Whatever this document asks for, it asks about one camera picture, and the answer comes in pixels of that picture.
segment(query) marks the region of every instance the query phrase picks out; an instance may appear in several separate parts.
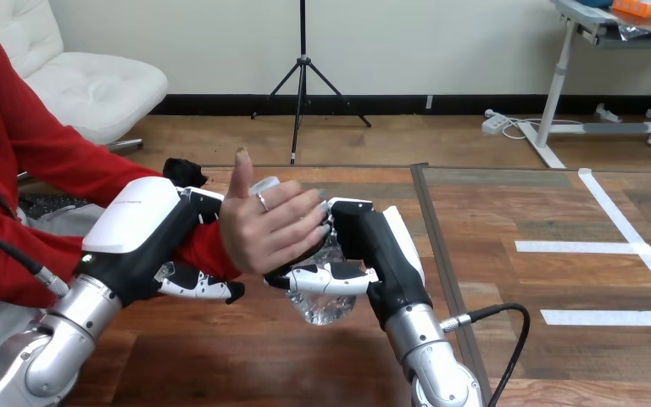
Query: white leather chair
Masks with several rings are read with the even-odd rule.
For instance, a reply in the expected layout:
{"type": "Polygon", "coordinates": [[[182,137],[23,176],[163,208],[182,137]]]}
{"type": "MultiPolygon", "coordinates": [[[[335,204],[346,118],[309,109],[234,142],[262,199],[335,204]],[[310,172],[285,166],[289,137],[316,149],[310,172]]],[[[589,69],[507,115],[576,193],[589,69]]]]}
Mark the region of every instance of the white leather chair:
{"type": "Polygon", "coordinates": [[[65,53],[48,0],[0,0],[0,42],[61,123],[112,150],[142,146],[140,140],[114,142],[163,100],[163,72],[132,59],[65,53]]]}

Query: black baseboard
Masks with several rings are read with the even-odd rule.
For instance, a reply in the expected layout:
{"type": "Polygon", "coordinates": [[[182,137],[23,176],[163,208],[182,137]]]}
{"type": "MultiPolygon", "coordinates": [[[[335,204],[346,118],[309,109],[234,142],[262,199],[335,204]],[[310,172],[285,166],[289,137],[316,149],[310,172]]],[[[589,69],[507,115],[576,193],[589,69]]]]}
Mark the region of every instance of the black baseboard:
{"type": "MultiPolygon", "coordinates": [[[[249,116],[296,113],[295,95],[278,95],[266,104],[266,95],[168,95],[151,114],[249,116]]],[[[436,95],[426,109],[425,95],[356,95],[348,100],[361,114],[483,114],[493,109],[502,114],[540,115],[547,95],[436,95]]],[[[645,114],[651,109],[651,96],[564,95],[558,114],[592,114],[599,103],[615,114],[645,114]]],[[[308,96],[305,114],[349,114],[337,96],[308,96]]]]}

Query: ring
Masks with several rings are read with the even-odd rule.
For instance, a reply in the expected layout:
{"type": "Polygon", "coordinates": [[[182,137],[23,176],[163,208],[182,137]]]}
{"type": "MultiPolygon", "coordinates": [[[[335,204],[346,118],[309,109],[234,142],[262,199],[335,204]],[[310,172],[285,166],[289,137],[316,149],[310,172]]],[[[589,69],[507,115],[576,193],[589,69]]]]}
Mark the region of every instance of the ring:
{"type": "Polygon", "coordinates": [[[263,199],[263,195],[261,195],[259,192],[256,194],[256,196],[259,198],[260,204],[263,205],[263,209],[265,209],[265,211],[268,212],[268,205],[265,204],[265,199],[263,199]]]}

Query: robotic arm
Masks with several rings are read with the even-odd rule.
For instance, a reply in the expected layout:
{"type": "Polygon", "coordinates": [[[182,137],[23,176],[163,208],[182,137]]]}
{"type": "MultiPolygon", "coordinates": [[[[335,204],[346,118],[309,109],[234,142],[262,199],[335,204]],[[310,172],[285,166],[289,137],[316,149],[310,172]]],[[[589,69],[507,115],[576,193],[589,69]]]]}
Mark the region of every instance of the robotic arm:
{"type": "Polygon", "coordinates": [[[0,347],[0,407],[58,405],[111,320],[138,299],[240,298],[241,283],[170,262],[188,232],[217,219],[222,200],[164,178],[130,183],[84,238],[68,286],[46,268],[34,273],[58,300],[0,347]]]}
{"type": "Polygon", "coordinates": [[[446,329],[433,312],[425,290],[423,268],[398,210],[379,213],[365,201],[334,198],[329,202],[337,241],[346,259],[286,268],[265,277],[266,284],[294,292],[335,295],[367,294],[386,332],[396,360],[411,384],[419,407],[483,406],[475,376],[454,357],[446,329]]]}

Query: black tripod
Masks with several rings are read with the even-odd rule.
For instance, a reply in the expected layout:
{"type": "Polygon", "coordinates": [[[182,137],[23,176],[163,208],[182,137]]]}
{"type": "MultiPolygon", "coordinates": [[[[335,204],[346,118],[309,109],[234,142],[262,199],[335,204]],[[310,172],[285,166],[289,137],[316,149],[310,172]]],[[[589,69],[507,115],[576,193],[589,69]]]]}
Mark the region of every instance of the black tripod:
{"type": "MultiPolygon", "coordinates": [[[[296,64],[293,65],[291,70],[288,72],[285,78],[283,78],[283,81],[278,84],[278,86],[275,87],[273,92],[268,95],[268,97],[265,99],[264,104],[267,104],[270,100],[271,96],[274,96],[279,90],[281,90],[281,87],[283,86],[284,83],[288,80],[288,78],[293,75],[293,72],[296,71],[296,69],[300,68],[300,82],[298,83],[298,106],[296,107],[296,124],[293,127],[293,145],[291,147],[291,164],[296,163],[296,144],[298,143],[298,128],[301,126],[301,119],[303,118],[303,107],[305,105],[305,98],[308,95],[308,92],[306,90],[305,86],[305,70],[307,67],[310,67],[310,69],[315,72],[315,74],[325,82],[326,85],[330,89],[333,90],[333,92],[338,95],[343,103],[345,104],[346,108],[352,112],[354,115],[357,115],[368,127],[371,126],[370,122],[363,117],[362,114],[358,114],[358,112],[355,111],[355,109],[351,106],[350,102],[346,99],[345,96],[343,96],[335,86],[333,86],[332,83],[330,83],[323,74],[320,73],[320,71],[315,68],[315,65],[313,65],[313,62],[311,62],[310,58],[305,53],[305,0],[300,0],[301,1],[301,58],[296,59],[296,64]]],[[[253,112],[251,114],[251,119],[255,119],[256,116],[258,116],[258,109],[257,111],[253,112]]]]}

